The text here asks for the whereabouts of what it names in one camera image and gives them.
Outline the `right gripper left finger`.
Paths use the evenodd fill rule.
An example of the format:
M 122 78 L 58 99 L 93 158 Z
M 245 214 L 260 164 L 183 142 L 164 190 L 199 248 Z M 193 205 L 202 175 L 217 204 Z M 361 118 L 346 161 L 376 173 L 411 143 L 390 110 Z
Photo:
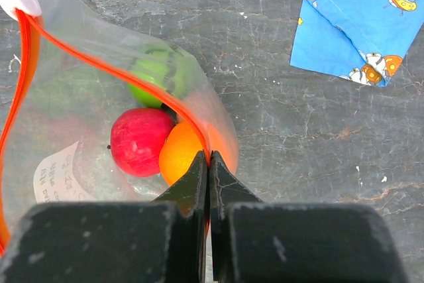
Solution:
M 170 208 L 166 282 L 204 282 L 207 238 L 207 162 L 199 151 L 188 171 L 155 199 Z

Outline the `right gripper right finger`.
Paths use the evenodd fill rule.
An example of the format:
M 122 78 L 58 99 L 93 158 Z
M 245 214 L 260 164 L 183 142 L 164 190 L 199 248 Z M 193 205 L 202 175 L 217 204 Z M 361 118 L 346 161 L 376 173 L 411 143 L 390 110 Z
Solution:
M 214 150 L 209 168 L 210 231 L 214 281 L 218 281 L 225 259 L 225 208 L 232 202 L 245 201 L 263 202 L 229 171 L 221 154 Z

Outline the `orange toy fruit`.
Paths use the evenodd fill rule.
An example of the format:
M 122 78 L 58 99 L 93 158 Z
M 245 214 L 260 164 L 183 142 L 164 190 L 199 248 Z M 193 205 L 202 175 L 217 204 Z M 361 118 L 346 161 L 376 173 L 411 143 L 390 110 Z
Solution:
M 207 128 L 212 150 L 220 153 L 229 171 L 235 174 L 239 151 L 234 139 L 225 138 L 213 125 L 208 125 Z M 196 154 L 201 150 L 203 147 L 189 123 L 182 121 L 172 129 L 158 159 L 160 173 L 169 186 L 175 184 L 188 171 Z

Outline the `red apple toy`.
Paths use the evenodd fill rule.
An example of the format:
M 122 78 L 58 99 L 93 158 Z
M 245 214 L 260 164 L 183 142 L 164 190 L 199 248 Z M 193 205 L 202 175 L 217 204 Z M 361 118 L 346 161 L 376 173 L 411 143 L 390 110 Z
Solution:
M 159 154 L 174 125 L 172 117 L 161 109 L 125 111 L 111 128 L 111 154 L 116 165 L 134 177 L 158 174 Z

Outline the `green watermelon toy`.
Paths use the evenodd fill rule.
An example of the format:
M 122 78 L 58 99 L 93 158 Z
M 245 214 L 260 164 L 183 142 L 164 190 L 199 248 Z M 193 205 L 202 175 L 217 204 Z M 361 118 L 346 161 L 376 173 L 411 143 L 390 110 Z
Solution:
M 142 58 L 134 58 L 129 71 L 169 94 L 182 98 L 191 76 L 192 55 L 179 46 L 147 46 Z

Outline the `clear zip top bag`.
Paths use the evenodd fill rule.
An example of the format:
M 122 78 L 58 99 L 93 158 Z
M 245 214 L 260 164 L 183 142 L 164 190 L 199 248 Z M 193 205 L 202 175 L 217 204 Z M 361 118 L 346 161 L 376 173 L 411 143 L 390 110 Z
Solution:
M 239 143 L 235 127 L 192 55 L 187 93 L 175 97 L 129 71 L 150 45 L 171 42 L 108 23 L 81 0 L 1 0 L 21 34 L 17 88 L 1 133 L 1 249 L 38 203 L 136 201 L 153 197 L 111 154 L 111 128 L 125 111 L 161 109 L 190 124 L 206 157 L 207 126 Z

